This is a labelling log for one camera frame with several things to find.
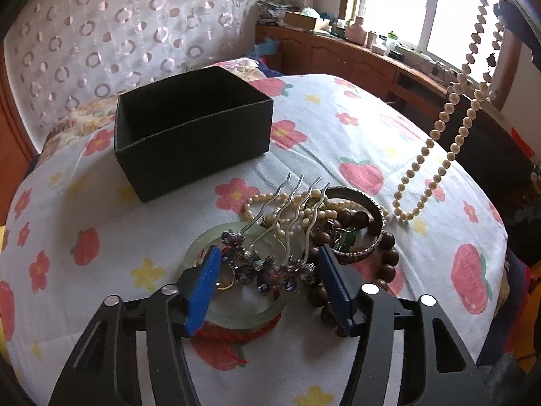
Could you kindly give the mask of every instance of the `open box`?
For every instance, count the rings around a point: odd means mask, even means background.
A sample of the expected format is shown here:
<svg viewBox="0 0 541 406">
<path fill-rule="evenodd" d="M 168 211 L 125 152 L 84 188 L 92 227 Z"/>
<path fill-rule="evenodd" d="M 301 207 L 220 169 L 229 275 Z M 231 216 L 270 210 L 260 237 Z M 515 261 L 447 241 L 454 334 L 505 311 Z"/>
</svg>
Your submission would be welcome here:
<svg viewBox="0 0 541 406">
<path fill-rule="evenodd" d="M 115 156 L 142 202 L 266 153 L 273 101 L 221 67 L 118 99 Z"/>
</svg>

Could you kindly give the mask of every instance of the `floral tablecloth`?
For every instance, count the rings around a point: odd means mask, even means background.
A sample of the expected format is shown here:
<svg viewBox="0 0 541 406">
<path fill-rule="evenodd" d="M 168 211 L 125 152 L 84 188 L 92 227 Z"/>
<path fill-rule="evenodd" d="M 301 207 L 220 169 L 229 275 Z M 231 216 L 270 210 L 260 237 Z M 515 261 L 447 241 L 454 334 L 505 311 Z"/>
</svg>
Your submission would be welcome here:
<svg viewBox="0 0 541 406">
<path fill-rule="evenodd" d="M 0 258 L 0 306 L 11 362 L 39 406 L 47 405 L 103 298 L 143 298 L 173 282 L 199 234 L 237 221 L 245 199 L 273 190 L 288 172 L 305 174 L 307 182 L 321 175 L 322 183 L 359 188 L 391 207 L 427 139 L 420 129 L 328 75 L 251 83 L 275 102 L 271 149 L 262 157 L 142 204 L 115 159 L 109 123 L 46 160 L 20 186 Z M 415 206 L 445 154 L 439 146 L 431 151 L 408 185 L 404 208 Z M 420 217 L 393 219 L 389 229 L 401 257 L 391 292 L 411 299 L 433 294 L 476 358 L 496 306 L 507 242 L 492 204 L 454 164 Z M 378 263 L 373 256 L 353 267 L 371 278 Z M 203 406 L 323 406 L 339 403 L 357 343 L 324 327 L 300 295 L 272 332 L 233 350 L 243 358 L 201 337 L 186 340 L 186 354 Z M 393 364 L 389 404 L 399 380 L 400 364 Z M 143 397 L 153 404 L 148 383 Z"/>
</svg>

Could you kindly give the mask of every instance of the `window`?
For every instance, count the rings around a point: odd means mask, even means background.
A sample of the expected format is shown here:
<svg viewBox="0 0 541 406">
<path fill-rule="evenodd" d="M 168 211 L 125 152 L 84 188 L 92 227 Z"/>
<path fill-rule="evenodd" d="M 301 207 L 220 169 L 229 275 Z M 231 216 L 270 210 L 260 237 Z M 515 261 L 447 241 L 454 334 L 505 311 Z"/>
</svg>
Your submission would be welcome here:
<svg viewBox="0 0 541 406">
<path fill-rule="evenodd" d="M 497 21 L 492 5 L 496 1 L 490 0 L 486 8 L 485 33 L 471 65 L 470 76 L 475 81 L 482 81 L 488 68 L 486 58 L 492 53 Z M 402 43 L 459 70 L 469 53 L 479 5 L 479 0 L 359 0 L 358 12 L 366 30 L 383 35 L 393 31 Z"/>
</svg>

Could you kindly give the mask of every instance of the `blue gripper pad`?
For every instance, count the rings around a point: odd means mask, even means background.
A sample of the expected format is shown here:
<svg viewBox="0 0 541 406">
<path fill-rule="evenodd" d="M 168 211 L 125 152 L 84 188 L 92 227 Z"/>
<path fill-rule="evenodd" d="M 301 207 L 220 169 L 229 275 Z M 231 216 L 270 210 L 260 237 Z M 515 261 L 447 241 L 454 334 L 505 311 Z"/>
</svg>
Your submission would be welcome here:
<svg viewBox="0 0 541 406">
<path fill-rule="evenodd" d="M 211 246 L 203 263 L 184 271 L 179 280 L 180 294 L 187 301 L 188 316 L 184 328 L 188 337 L 202 327 L 210 300 L 216 290 L 216 281 L 220 276 L 222 253 L 216 246 Z"/>
<path fill-rule="evenodd" d="M 366 281 L 357 270 L 340 264 L 327 245 L 319 248 L 318 267 L 336 321 L 350 336 L 356 336 L 355 327 L 364 322 L 364 316 L 358 312 L 355 299 Z"/>
</svg>

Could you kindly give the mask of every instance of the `patterned wall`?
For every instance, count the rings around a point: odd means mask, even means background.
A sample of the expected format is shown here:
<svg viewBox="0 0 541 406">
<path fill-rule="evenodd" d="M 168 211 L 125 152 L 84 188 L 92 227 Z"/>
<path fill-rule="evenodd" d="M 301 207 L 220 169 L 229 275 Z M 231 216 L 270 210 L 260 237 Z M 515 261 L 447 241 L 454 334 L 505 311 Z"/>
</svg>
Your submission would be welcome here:
<svg viewBox="0 0 541 406">
<path fill-rule="evenodd" d="M 4 46 L 15 101 L 40 149 L 86 102 L 226 59 L 248 0 L 31 0 Z"/>
</svg>

